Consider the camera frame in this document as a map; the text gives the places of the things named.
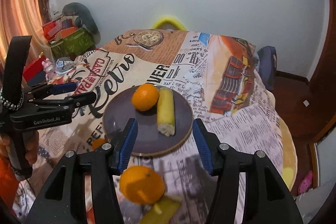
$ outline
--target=green storage box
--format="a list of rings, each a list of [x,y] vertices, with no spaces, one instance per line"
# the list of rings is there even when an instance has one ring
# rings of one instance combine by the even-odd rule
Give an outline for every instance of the green storage box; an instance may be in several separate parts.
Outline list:
[[[51,43],[50,47],[56,59],[69,57],[74,52],[77,56],[82,55],[86,50],[94,45],[92,35],[84,28],[68,35],[56,43]]]

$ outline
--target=pink slipper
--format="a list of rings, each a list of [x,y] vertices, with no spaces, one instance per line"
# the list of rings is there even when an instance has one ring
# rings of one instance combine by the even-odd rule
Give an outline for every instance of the pink slipper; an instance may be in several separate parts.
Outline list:
[[[298,194],[301,195],[310,189],[313,183],[313,171],[310,170],[308,174],[304,177],[298,188]]]

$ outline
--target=pink plush bear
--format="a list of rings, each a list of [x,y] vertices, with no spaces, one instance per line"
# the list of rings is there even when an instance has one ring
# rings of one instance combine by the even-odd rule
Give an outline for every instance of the pink plush bear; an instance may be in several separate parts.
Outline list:
[[[53,79],[56,76],[54,64],[49,60],[49,58],[46,58],[45,61],[42,61],[42,66],[46,73],[45,78],[47,81]]]

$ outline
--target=plate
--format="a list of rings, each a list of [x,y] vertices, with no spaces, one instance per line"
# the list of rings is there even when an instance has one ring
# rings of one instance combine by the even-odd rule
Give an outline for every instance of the plate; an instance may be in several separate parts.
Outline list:
[[[156,106],[140,112],[131,103],[133,93],[139,86],[123,90],[107,105],[103,115],[103,126],[108,138],[122,131],[129,118],[138,122],[138,136],[135,141],[133,156],[159,156],[170,153],[182,145],[191,133],[193,112],[188,101],[173,90],[175,105],[175,135],[166,137],[157,129]]]

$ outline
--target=metal rivet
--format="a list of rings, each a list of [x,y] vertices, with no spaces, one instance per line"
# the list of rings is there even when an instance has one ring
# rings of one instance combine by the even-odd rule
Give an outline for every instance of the metal rivet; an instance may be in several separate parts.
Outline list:
[[[67,158],[71,158],[74,154],[75,154],[75,152],[73,150],[69,150],[65,153],[65,156]]]
[[[259,150],[259,151],[257,151],[257,156],[258,156],[259,158],[263,158],[263,157],[266,156],[266,154],[265,154],[264,151]]]
[[[101,148],[104,150],[109,150],[112,147],[112,145],[110,143],[104,143]]]
[[[221,143],[221,144],[219,145],[219,148],[220,148],[221,150],[228,150],[228,149],[229,149],[229,145],[228,145],[227,143]]]

